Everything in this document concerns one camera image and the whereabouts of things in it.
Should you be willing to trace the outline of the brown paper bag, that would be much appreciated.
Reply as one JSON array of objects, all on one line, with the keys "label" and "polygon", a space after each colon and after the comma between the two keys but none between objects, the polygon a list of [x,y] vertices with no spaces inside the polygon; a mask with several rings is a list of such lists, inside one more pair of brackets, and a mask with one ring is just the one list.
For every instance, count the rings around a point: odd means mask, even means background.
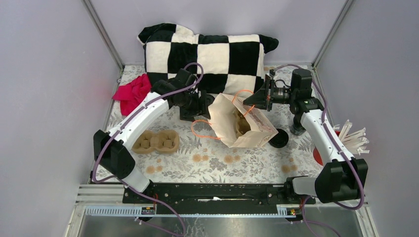
[{"label": "brown paper bag", "polygon": [[[218,94],[208,107],[210,119],[192,122],[192,133],[197,137],[219,140],[229,148],[263,147],[278,134],[278,130],[261,110],[244,104],[242,93],[253,94],[246,89],[235,95]],[[199,122],[209,124],[215,136],[196,133],[194,125]]]}]

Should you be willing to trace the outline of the stack of black cups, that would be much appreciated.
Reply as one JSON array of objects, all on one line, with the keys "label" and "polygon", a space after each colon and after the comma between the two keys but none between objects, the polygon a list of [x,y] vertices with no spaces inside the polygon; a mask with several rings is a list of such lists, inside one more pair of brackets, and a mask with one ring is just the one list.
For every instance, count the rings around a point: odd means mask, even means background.
[{"label": "stack of black cups", "polygon": [[303,113],[294,115],[293,124],[290,128],[290,131],[293,135],[300,136],[306,132],[306,129],[301,124],[301,118]]}]

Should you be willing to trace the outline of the brown cardboard cup carrier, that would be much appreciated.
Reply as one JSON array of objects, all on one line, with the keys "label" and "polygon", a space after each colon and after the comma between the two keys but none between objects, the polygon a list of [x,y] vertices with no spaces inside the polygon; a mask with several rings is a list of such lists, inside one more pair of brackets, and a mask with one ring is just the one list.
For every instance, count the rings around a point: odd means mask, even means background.
[{"label": "brown cardboard cup carrier", "polygon": [[137,138],[131,149],[136,154],[172,154],[177,152],[179,145],[180,137],[174,130],[146,130]]}]

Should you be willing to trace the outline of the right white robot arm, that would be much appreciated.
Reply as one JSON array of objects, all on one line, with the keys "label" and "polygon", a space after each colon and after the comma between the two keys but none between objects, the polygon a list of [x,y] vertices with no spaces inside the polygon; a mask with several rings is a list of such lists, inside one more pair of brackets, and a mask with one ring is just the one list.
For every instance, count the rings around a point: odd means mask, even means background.
[{"label": "right white robot arm", "polygon": [[316,197],[322,203],[335,203],[356,210],[365,201],[364,185],[368,165],[356,159],[339,140],[326,118],[326,103],[312,96],[312,74],[297,68],[289,87],[277,87],[274,71],[266,74],[262,87],[243,101],[247,106],[270,111],[273,104],[287,104],[293,118],[293,134],[307,132],[322,159],[323,169],[317,177],[292,177],[283,190],[284,199],[298,202],[303,196]]}]

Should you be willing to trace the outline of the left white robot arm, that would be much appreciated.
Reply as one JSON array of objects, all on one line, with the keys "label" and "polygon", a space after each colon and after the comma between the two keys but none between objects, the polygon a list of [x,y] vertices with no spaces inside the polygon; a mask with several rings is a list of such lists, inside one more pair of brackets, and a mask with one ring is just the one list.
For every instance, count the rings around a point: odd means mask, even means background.
[{"label": "left white robot arm", "polygon": [[202,76],[195,76],[180,69],[174,78],[159,80],[152,85],[145,99],[122,122],[105,132],[98,130],[93,136],[94,167],[92,180],[95,183],[98,166],[111,173],[124,185],[135,189],[134,196],[142,203],[153,198],[150,180],[137,167],[130,150],[139,136],[171,107],[177,106],[180,119],[194,121],[195,117],[210,118],[208,107],[214,97],[198,89]]}]

